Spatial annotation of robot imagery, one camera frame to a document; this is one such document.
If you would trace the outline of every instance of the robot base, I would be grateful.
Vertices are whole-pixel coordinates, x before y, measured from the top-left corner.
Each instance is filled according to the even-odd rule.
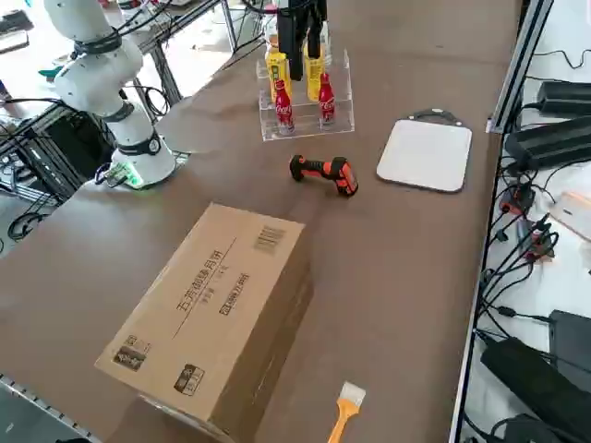
[[[129,156],[116,150],[113,154],[113,165],[124,164],[130,171],[126,185],[141,189],[155,185],[169,177],[176,168],[176,159],[173,153],[162,142],[162,148],[156,155]]]

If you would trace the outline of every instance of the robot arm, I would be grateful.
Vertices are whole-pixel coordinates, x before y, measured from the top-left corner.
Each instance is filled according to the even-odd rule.
[[[175,170],[175,157],[141,105],[119,95],[142,68],[138,46],[114,33],[96,0],[45,0],[45,8],[56,29],[81,53],[55,78],[59,96],[106,123],[116,140],[113,166],[123,167],[128,185],[161,182]]]

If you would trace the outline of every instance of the red bottle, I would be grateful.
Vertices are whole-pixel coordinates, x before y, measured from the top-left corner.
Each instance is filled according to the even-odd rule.
[[[332,93],[331,81],[329,75],[324,72],[320,75],[320,123],[322,125],[331,125],[334,122],[334,94]]]
[[[279,132],[283,135],[289,135],[294,132],[294,117],[292,115],[292,102],[285,90],[283,80],[275,81],[275,90],[277,98],[275,99],[275,112],[279,120]]]

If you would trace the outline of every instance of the table surface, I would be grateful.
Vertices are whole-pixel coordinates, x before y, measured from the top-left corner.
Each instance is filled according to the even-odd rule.
[[[351,58],[355,133],[263,143],[256,55],[217,75],[162,123],[171,142],[201,152],[187,166],[145,192],[84,186],[0,262],[2,372],[103,440],[206,441],[93,363],[213,200],[305,222],[315,238],[315,297],[257,441],[325,441],[346,380],[368,395],[344,443],[447,439],[500,149],[485,125],[518,6],[331,5],[333,43]],[[455,195],[376,176],[395,120],[428,107],[474,132]],[[357,195],[294,182],[294,153],[348,157]]]

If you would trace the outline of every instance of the barcode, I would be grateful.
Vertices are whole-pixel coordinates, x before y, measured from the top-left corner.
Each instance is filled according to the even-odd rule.
[[[255,249],[266,252],[267,254],[274,254],[275,248],[281,243],[284,235],[285,230],[283,229],[264,226],[255,243]]]

